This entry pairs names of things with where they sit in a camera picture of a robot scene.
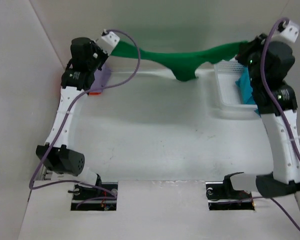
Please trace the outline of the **lavender t shirt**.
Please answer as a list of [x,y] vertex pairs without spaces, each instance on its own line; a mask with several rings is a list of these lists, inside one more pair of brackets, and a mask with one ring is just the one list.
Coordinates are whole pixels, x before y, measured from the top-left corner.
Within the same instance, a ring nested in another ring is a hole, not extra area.
[[104,64],[101,68],[101,70],[96,70],[94,73],[94,82],[91,85],[91,89],[96,89],[91,92],[103,92],[103,88],[107,85],[110,76],[112,74],[112,70],[108,67],[107,64]]

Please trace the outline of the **orange t shirt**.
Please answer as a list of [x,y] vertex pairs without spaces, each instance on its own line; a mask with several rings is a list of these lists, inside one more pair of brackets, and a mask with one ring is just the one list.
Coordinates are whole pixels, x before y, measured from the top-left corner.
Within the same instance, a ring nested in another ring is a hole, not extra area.
[[99,96],[100,94],[102,94],[102,92],[90,92],[88,94],[89,97],[93,97],[93,96]]

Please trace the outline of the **green t shirt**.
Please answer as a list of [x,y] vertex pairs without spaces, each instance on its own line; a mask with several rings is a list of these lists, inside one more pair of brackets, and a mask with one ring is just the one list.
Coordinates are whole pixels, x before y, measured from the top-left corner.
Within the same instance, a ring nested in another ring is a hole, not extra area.
[[207,50],[196,52],[160,53],[137,48],[130,43],[120,41],[111,55],[121,58],[137,59],[158,63],[170,69],[174,77],[180,82],[187,82],[196,78],[196,70],[204,63],[215,65],[221,61],[229,61],[238,53],[247,41],[238,41],[219,45]]

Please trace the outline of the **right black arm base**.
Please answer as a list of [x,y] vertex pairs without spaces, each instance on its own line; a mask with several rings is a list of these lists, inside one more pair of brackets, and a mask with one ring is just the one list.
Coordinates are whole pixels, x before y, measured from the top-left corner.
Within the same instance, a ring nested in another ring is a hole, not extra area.
[[222,181],[207,181],[205,187],[210,211],[255,210],[253,196],[249,191],[228,188]]

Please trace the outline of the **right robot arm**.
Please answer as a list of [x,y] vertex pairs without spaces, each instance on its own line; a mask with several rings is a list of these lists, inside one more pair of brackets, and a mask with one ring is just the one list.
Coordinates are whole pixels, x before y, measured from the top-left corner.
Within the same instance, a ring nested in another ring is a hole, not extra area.
[[300,191],[300,144],[297,131],[297,98],[284,78],[295,63],[292,48],[261,34],[239,47],[236,60],[247,67],[252,97],[270,143],[273,170],[268,174],[236,172],[226,175],[222,192],[228,198],[241,190],[265,198]]

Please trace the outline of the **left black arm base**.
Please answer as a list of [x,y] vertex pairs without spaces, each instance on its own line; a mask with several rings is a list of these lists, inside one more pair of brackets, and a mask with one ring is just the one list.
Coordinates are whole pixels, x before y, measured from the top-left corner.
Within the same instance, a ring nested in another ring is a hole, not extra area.
[[71,211],[116,211],[117,199],[113,194],[118,194],[117,182],[103,182],[101,187],[106,189],[99,190],[75,184],[73,190],[69,190],[71,194]]

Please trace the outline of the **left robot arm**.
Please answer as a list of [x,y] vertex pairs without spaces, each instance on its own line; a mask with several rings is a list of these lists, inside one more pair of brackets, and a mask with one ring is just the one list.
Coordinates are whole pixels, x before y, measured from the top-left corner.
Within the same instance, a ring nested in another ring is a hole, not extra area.
[[75,129],[88,97],[87,90],[95,81],[95,72],[102,69],[112,50],[104,36],[97,40],[78,37],[71,41],[71,59],[61,76],[56,117],[44,145],[38,145],[35,151],[38,158],[45,158],[43,165],[47,170],[87,183],[85,193],[93,200],[102,195],[101,179],[85,166],[84,154],[74,150]]

